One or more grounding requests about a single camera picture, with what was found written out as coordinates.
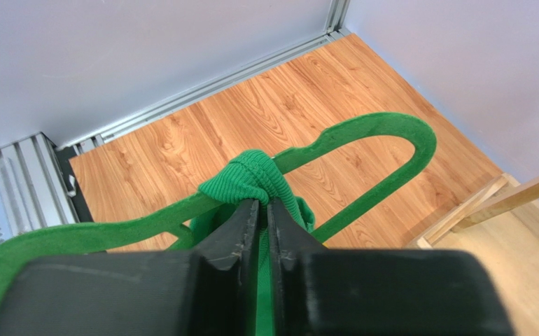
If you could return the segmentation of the green tank top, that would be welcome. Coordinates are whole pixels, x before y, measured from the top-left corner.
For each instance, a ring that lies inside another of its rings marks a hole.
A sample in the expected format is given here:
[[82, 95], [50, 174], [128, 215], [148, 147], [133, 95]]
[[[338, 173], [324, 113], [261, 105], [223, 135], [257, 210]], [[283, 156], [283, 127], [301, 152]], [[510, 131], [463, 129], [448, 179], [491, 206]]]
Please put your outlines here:
[[[245, 199], [257, 199], [262, 209], [266, 209], [269, 201], [278, 197], [297, 224], [307, 232], [314, 230], [314, 212], [303, 198], [293, 194], [278, 167], [261, 150], [244, 151], [229, 161], [217, 175], [202, 183], [198, 190], [223, 205], [191, 220], [190, 229], [197, 244], [224, 224]], [[272, 266], [266, 224], [260, 230], [255, 326], [256, 335], [273, 335], [275, 332]]]

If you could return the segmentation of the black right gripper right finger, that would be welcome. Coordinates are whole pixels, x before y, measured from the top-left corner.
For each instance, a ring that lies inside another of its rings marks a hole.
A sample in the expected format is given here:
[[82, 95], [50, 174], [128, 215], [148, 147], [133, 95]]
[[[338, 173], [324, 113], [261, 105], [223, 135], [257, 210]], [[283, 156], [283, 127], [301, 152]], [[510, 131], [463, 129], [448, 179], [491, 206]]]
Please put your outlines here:
[[484, 266], [456, 250], [329, 249], [267, 207], [277, 335], [513, 335]]

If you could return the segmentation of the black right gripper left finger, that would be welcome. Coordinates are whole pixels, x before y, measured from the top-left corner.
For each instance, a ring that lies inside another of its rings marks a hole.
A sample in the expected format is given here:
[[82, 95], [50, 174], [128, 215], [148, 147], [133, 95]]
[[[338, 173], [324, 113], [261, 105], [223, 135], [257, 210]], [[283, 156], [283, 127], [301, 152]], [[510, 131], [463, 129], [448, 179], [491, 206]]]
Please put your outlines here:
[[260, 204], [182, 251], [31, 261], [0, 305], [0, 335], [253, 335]]

